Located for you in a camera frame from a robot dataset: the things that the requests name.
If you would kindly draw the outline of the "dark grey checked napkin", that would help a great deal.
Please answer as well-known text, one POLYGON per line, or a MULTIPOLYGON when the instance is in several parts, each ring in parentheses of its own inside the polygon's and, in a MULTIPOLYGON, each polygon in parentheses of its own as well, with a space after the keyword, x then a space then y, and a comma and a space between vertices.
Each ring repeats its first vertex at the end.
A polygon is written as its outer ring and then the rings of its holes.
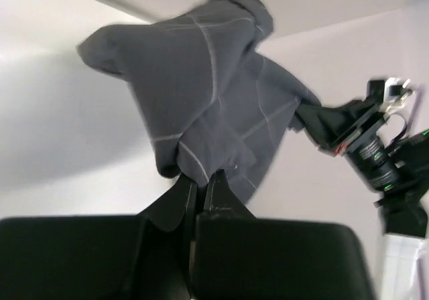
POLYGON ((160 175, 200 187, 218 170, 248 202, 299 104, 319 105, 293 74, 257 52, 273 32, 260 0, 206 0, 151 25, 99 28, 77 48, 90 68, 126 81, 160 175))

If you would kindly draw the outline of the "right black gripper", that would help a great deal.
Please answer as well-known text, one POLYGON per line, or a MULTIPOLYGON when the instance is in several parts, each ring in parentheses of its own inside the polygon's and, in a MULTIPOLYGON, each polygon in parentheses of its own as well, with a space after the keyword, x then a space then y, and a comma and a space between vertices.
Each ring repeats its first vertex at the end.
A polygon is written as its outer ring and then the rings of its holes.
POLYGON ((364 99, 300 104, 296 116, 318 149, 344 157, 374 192, 428 183, 428 131, 412 134, 424 98, 408 79, 371 79, 364 99))

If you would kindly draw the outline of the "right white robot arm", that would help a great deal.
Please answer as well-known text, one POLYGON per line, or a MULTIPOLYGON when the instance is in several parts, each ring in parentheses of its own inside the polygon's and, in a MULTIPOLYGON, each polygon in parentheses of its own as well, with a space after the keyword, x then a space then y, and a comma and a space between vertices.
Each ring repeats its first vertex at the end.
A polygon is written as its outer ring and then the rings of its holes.
POLYGON ((301 104, 296 113, 319 150, 345 157, 376 202, 383 235, 377 265, 380 299, 427 299, 428 132, 413 133, 424 87, 372 79, 366 97, 338 107, 301 104))

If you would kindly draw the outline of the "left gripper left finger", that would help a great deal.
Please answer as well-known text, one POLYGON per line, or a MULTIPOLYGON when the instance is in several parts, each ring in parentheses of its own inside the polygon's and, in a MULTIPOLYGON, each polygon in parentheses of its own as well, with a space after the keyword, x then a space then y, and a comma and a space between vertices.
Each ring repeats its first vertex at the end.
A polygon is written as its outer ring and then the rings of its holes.
POLYGON ((185 176, 143 212, 1 221, 2 299, 189 299, 181 225, 185 176))

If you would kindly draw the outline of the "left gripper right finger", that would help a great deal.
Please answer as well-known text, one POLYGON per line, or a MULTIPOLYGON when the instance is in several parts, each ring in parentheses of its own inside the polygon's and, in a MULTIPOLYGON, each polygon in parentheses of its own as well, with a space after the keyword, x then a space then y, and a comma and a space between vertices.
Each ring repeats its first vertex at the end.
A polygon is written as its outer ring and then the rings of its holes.
POLYGON ((374 299, 363 248, 342 224, 253 216, 226 175, 196 219, 196 299, 374 299))

